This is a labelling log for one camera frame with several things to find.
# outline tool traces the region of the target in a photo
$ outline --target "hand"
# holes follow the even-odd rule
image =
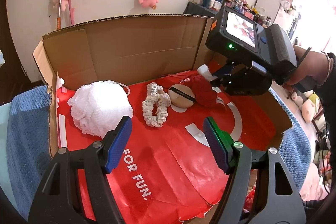
[[[306,50],[296,45],[293,45],[293,47],[296,57],[300,60]],[[333,67],[333,62],[334,60],[331,59],[331,68]],[[294,89],[291,86],[299,83],[306,76],[311,76],[320,85],[327,77],[328,69],[328,60],[325,54],[310,51],[283,87],[293,92]]]

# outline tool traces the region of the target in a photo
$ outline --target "cardboard box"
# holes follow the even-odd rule
[[[77,90],[98,80],[131,85],[197,69],[212,59],[223,64],[225,57],[205,46],[211,24],[212,18],[200,16],[137,15],[81,23],[43,36],[33,57],[52,94],[51,155],[58,150],[57,74],[66,88]],[[276,135],[270,145],[279,147],[282,133],[292,126],[289,117],[269,92],[253,99],[273,121]],[[213,212],[189,223],[209,223]]]

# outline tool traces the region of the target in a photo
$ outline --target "brown wooden door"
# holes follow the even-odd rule
[[[23,70],[9,30],[6,0],[0,0],[0,50],[5,63],[0,68],[0,105],[29,89],[32,83]]]

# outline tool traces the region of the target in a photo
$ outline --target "red cloth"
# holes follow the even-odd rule
[[[179,74],[182,76],[167,76],[156,82],[169,88],[185,79],[185,75],[196,74],[194,71],[185,72]],[[212,116],[221,130],[232,132],[234,116],[230,110],[225,111],[221,104],[216,104],[213,108],[194,104],[184,113],[169,108],[163,127],[151,128],[145,124],[142,116],[142,101],[146,98],[148,83],[150,82],[130,86],[128,99],[134,116],[133,131],[125,148],[129,149],[129,154],[124,154],[118,167],[107,175],[119,210],[127,224],[178,224],[180,220],[204,217],[211,204],[220,200],[227,176],[217,167],[210,148],[194,139],[185,126],[194,123],[202,130],[204,118]],[[68,148],[70,151],[86,148],[100,138],[82,134],[74,126],[70,106],[67,104],[74,91],[61,93],[60,90],[57,92],[57,113],[66,117]],[[219,93],[218,96],[226,104],[233,102],[240,111],[243,121],[240,141],[251,149],[263,150],[275,135],[274,125],[268,116],[250,97],[230,97],[224,93]],[[129,171],[130,164],[126,161],[130,162],[131,158],[125,158],[128,155],[132,156],[132,164],[136,164],[137,170]],[[83,170],[78,173],[85,214],[88,218],[95,219],[85,173]]]

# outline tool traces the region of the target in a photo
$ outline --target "bracelet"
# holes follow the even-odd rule
[[[330,75],[330,71],[331,71],[331,59],[330,59],[328,54],[326,54],[325,52],[322,52],[322,53],[327,57],[327,60],[328,60],[328,74],[327,74],[327,77],[322,82],[322,84],[320,84],[318,86],[322,86],[328,80],[329,75]]]

